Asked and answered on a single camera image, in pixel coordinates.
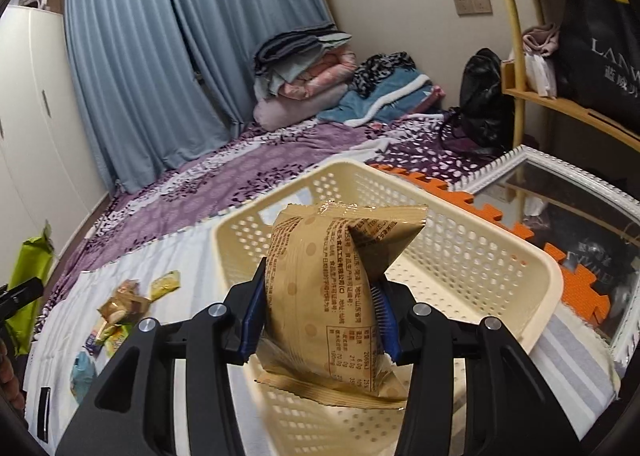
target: snack package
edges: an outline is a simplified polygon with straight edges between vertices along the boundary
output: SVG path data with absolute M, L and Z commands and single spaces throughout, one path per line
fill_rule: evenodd
M 70 378 L 71 394 L 76 399 L 78 405 L 84 400 L 95 377 L 94 361 L 86 352 L 80 351 L 71 368 Z
M 50 237 L 51 226 L 46 222 L 41 235 L 30 238 L 22 244 L 14 266 L 14 272 L 8 281 L 8 290 L 12 290 L 31 279 L 31 277 L 39 278 L 43 284 L 47 283 L 54 258 L 54 249 Z M 33 326 L 38 310 L 38 302 L 30 302 L 4 322 L 14 342 L 14 354 L 16 356 L 29 353 L 31 338 L 33 337 Z
M 102 317 L 95 323 L 94 328 L 84 341 L 84 347 L 90 355 L 96 357 L 100 354 L 104 342 L 111 336 L 117 326 L 109 324 Z
M 145 314 L 151 305 L 149 299 L 137 295 L 137 292 L 138 282 L 127 279 L 116 288 L 107 302 L 98 308 L 98 312 L 109 324 L 135 320 L 137 316 Z
M 149 299 L 151 299 L 151 302 L 155 302 L 162 296 L 178 290 L 178 288 L 180 288 L 180 272 L 172 270 L 151 283 Z
M 424 227 L 427 207 L 289 205 L 273 226 L 258 382 L 328 406 L 402 407 L 369 282 Z
M 127 340 L 129 332 L 131 331 L 131 325 L 123 324 L 118 326 L 110 337 L 105 341 L 104 348 L 107 350 L 107 356 L 113 357 L 118 348 L 122 346 L 122 343 Z

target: plastic basket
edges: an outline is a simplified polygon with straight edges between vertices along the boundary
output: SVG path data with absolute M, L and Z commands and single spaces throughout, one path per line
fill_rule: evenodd
M 253 277 L 267 254 L 271 226 L 287 204 L 326 200 L 428 205 L 426 226 L 386 276 L 405 283 L 417 301 L 449 318 L 478 323 L 487 315 L 499 317 L 527 353 L 560 301 L 562 274 L 551 256 L 400 178 L 350 160 L 328 162 L 222 220 L 212 232 L 220 280 L 230 286 Z M 460 411 L 465 403 L 464 361 L 456 360 L 454 366 L 454 409 Z M 321 406 L 256 384 L 257 360 L 246 370 L 279 454 L 393 454 L 402 410 Z

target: black backpack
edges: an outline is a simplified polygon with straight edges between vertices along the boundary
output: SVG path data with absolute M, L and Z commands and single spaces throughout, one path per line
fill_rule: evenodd
M 460 86 L 460 107 L 452 108 L 445 117 L 438 138 L 443 149 L 472 156 L 498 156 L 511 149 L 513 143 L 513 97 L 502 93 L 500 58 L 488 48 L 478 50 L 466 63 Z M 478 144 L 479 149 L 456 150 L 447 146 L 442 135 L 457 128 Z

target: wardrobe door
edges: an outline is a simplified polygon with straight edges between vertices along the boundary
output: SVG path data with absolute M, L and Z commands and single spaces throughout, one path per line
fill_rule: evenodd
M 22 242 L 38 232 L 14 187 L 0 149 L 0 286 L 8 283 Z
M 107 191 L 78 113 L 62 16 L 43 10 L 30 15 L 31 60 L 45 120 L 66 172 L 91 212 Z
M 88 214 L 49 136 L 31 65 L 29 12 L 9 6 L 0 17 L 0 136 L 14 185 L 38 227 L 49 220 L 57 251 Z

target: picture frame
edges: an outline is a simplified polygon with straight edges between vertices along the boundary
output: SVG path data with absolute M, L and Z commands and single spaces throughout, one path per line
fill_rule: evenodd
M 575 165 L 527 146 L 519 146 L 474 173 L 462 177 L 450 187 L 450 190 L 477 195 L 524 163 L 551 172 L 607 201 L 613 208 L 640 225 L 638 200 Z M 640 268 L 634 277 L 637 278 L 634 291 L 609 347 L 616 368 L 622 373 L 640 342 Z

